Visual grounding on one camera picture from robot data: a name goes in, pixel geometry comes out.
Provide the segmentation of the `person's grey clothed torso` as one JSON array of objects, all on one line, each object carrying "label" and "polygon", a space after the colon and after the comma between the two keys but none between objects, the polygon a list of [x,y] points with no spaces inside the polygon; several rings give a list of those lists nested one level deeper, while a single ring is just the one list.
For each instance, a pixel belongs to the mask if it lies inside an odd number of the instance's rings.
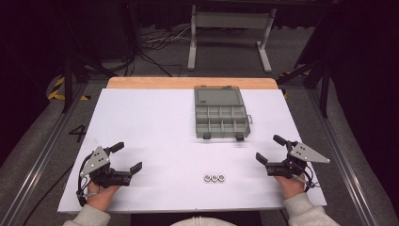
[{"label": "person's grey clothed torso", "polygon": [[236,226],[228,221],[218,218],[192,217],[180,220],[170,226]]}]

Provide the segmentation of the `person's left hand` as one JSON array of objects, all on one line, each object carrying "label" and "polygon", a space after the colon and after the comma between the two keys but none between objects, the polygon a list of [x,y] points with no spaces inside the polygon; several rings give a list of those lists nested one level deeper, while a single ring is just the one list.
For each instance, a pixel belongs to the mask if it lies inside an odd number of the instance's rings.
[{"label": "person's left hand", "polygon": [[119,186],[110,186],[103,188],[95,185],[93,182],[88,184],[87,204],[101,211],[106,211],[113,196],[120,189]]}]

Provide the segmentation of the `aluminium floor rail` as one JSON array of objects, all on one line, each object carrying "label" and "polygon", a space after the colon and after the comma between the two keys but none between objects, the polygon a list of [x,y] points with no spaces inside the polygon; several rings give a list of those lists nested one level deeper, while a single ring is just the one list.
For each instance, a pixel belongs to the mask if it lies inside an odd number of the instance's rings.
[{"label": "aluminium floor rail", "polygon": [[316,111],[317,117],[322,124],[327,138],[332,147],[332,155],[335,159],[336,165],[343,177],[345,186],[352,199],[353,204],[359,214],[360,220],[364,226],[378,226],[378,222],[372,213],[368,202],[365,199],[364,192],[359,184],[358,177],[356,176],[353,168],[346,156],[343,154],[342,149],[337,141],[333,128],[327,118],[324,117],[319,107],[319,99],[314,90],[308,90],[307,94],[310,98],[313,109]]},{"label": "aluminium floor rail", "polygon": [[61,113],[52,129],[50,136],[46,140],[45,145],[40,151],[39,156],[36,158],[34,165],[24,178],[24,182],[15,196],[13,203],[9,206],[4,218],[0,221],[0,226],[13,226],[19,216],[21,215],[29,197],[31,196],[36,184],[38,183],[48,161],[50,160],[55,146],[58,143],[60,134],[65,128],[68,119],[74,111],[78,101],[84,94],[87,84],[77,84],[72,96],[69,98],[69,108],[65,113]]}]

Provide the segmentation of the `white metal stand frame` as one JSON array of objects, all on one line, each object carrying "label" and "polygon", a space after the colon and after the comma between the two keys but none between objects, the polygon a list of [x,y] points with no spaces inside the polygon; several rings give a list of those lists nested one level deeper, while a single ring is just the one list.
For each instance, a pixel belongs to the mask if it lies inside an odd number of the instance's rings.
[{"label": "white metal stand frame", "polygon": [[277,10],[270,9],[267,13],[235,13],[235,12],[204,12],[198,11],[193,5],[191,10],[191,40],[188,54],[187,70],[196,69],[197,55],[197,28],[242,28],[262,29],[263,38],[256,42],[263,70],[271,73],[272,68],[269,62],[265,47],[269,38]]}]

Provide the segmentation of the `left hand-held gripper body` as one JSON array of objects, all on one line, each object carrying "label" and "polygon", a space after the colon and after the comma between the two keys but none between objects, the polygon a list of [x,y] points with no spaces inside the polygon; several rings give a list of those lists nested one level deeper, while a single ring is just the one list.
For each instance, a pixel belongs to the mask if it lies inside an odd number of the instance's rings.
[{"label": "left hand-held gripper body", "polygon": [[90,180],[98,186],[128,186],[133,174],[130,171],[116,171],[110,167],[110,154],[104,147],[98,146],[83,164],[79,175],[81,178],[89,176]]}]

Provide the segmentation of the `person's right hand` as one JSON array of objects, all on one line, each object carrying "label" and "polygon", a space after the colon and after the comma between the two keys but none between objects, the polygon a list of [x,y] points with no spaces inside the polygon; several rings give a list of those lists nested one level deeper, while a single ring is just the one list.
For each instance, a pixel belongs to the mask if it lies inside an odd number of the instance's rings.
[{"label": "person's right hand", "polygon": [[279,183],[282,197],[285,200],[301,194],[305,190],[305,185],[295,178],[287,179],[282,176],[275,176],[275,179]]}]

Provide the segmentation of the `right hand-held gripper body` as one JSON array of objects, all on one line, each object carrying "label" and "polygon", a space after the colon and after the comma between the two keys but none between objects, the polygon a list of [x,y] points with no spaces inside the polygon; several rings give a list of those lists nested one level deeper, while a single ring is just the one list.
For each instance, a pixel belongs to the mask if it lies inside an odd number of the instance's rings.
[{"label": "right hand-held gripper body", "polygon": [[287,155],[284,160],[278,163],[265,163],[269,176],[282,176],[287,179],[299,178],[306,172],[309,162],[329,164],[330,159],[321,155],[313,148],[304,143],[289,140],[279,140],[278,144],[285,146]]}]

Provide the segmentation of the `white board table cover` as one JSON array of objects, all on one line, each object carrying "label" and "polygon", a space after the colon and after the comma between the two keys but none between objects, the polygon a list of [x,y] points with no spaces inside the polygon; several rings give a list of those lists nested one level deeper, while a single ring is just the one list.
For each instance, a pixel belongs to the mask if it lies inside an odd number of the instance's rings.
[{"label": "white board table cover", "polygon": [[[299,133],[280,90],[245,89],[242,97],[253,122],[249,136],[238,142],[197,138],[191,89],[103,89],[75,163],[98,146],[118,142],[124,147],[111,154],[112,168],[142,163],[131,184],[114,196],[114,213],[280,208],[279,184],[255,155],[280,162],[287,151],[273,136],[296,141]],[[205,174],[226,179],[205,182]]]}]

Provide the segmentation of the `black tripod stand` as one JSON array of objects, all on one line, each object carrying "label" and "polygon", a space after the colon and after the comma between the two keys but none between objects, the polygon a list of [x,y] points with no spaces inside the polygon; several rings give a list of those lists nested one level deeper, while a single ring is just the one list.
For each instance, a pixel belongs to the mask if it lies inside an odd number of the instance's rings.
[{"label": "black tripod stand", "polygon": [[104,74],[107,77],[115,77],[116,74],[112,73],[105,67],[103,67],[100,63],[95,63],[92,60],[89,60],[87,57],[78,55],[78,54],[70,54],[64,64],[64,90],[65,90],[65,101],[63,113],[67,113],[68,110],[72,107],[73,101],[75,98],[72,93],[72,78],[75,77],[78,84],[86,84],[90,76],[88,75],[87,66],[93,68],[95,71],[100,74]]},{"label": "black tripod stand", "polygon": [[305,89],[314,89],[318,83],[321,83],[319,109],[321,110],[323,117],[326,118],[330,79],[330,69],[326,60],[317,60],[313,63],[303,65],[290,73],[283,73],[283,75],[277,79],[277,84],[282,85],[305,72],[309,73],[303,81]]}]

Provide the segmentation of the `yellow black floor tape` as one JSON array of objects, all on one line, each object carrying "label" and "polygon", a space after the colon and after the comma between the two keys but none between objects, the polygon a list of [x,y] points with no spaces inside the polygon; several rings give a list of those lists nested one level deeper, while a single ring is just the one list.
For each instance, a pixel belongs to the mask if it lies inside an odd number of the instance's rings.
[{"label": "yellow black floor tape", "polygon": [[57,80],[56,83],[53,86],[53,89],[50,91],[49,95],[47,96],[47,98],[49,100],[52,99],[56,99],[56,100],[65,100],[66,96],[64,94],[59,94],[59,90],[61,88],[61,86],[64,84],[65,82],[65,77],[64,76],[60,76]]}]

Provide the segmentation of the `grey plastic compartment box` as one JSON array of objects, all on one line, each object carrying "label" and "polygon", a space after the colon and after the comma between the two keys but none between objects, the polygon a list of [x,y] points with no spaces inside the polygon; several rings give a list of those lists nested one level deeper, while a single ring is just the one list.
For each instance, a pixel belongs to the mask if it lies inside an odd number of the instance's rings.
[{"label": "grey plastic compartment box", "polygon": [[249,116],[238,87],[195,86],[194,95],[197,138],[248,137]]}]

